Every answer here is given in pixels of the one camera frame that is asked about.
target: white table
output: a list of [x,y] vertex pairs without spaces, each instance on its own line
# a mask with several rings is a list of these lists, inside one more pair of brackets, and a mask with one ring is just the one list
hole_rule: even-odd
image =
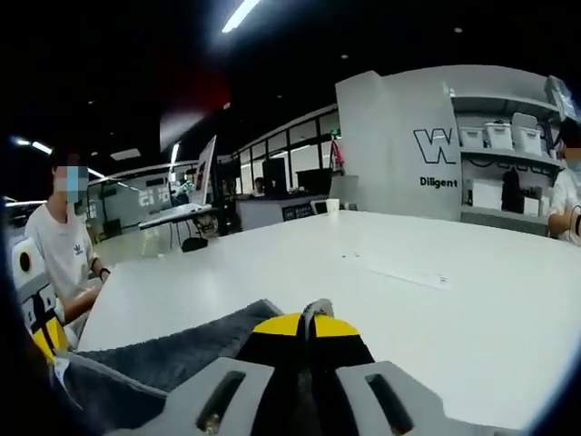
[[[180,229],[178,228],[178,224],[183,221],[193,220],[196,229],[202,236],[202,231],[198,228],[197,222],[195,222],[195,218],[197,216],[203,215],[208,213],[212,210],[211,204],[205,204],[204,206],[200,206],[199,204],[181,204],[179,206],[175,206],[171,209],[166,209],[164,211],[160,211],[158,213],[154,213],[149,220],[143,221],[139,223],[139,229],[151,229],[152,227],[157,227],[158,225],[164,224],[176,224],[176,232],[178,236],[178,243],[182,244],[180,240]],[[190,231],[190,226],[188,225],[188,231],[190,232],[190,237],[192,237],[192,232]],[[172,228],[170,226],[170,247],[172,246]]]
[[[449,282],[433,289],[368,269],[381,265],[444,273]],[[260,298],[299,312],[328,297],[376,360],[438,393],[448,416],[521,429],[581,343],[579,266],[581,250],[539,236],[341,211],[119,264],[79,348],[161,337]]]

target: cable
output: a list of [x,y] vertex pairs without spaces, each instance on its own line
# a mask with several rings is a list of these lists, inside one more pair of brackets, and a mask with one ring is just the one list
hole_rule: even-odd
[[[579,215],[577,216],[577,221],[575,226],[573,226],[573,215],[575,214],[575,209],[579,209]],[[571,229],[571,232],[576,233],[577,235],[579,235],[579,224],[581,223],[581,205],[576,205],[573,207],[573,210],[571,211],[571,218],[569,219],[569,228]]]

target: shelf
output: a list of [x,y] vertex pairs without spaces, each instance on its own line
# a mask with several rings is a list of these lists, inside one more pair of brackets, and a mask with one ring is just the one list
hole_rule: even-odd
[[486,209],[484,207],[473,207],[467,204],[463,204],[460,211],[460,221],[462,223],[485,225],[486,227],[496,227],[540,236],[547,235],[548,218],[546,216],[524,215],[522,213]]
[[502,159],[504,161],[516,161],[527,164],[551,167],[555,169],[565,168],[562,162],[548,156],[538,154],[516,152],[514,150],[502,150],[497,148],[466,148],[460,147],[462,157],[482,157],[487,159]]
[[457,114],[497,114],[512,117],[515,112],[533,115],[538,121],[558,121],[556,106],[512,95],[469,95],[457,94],[452,97]]

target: black item on shelf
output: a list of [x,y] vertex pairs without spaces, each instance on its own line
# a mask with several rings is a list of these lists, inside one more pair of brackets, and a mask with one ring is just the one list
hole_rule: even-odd
[[517,170],[513,167],[502,177],[502,210],[522,213],[525,211],[525,196],[520,192]]

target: wristwatch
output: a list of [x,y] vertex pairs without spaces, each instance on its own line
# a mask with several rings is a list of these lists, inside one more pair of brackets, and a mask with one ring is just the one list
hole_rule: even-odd
[[108,273],[111,275],[111,272],[107,268],[101,268],[101,271],[99,272],[99,278],[101,279],[101,282],[103,281],[103,273]]

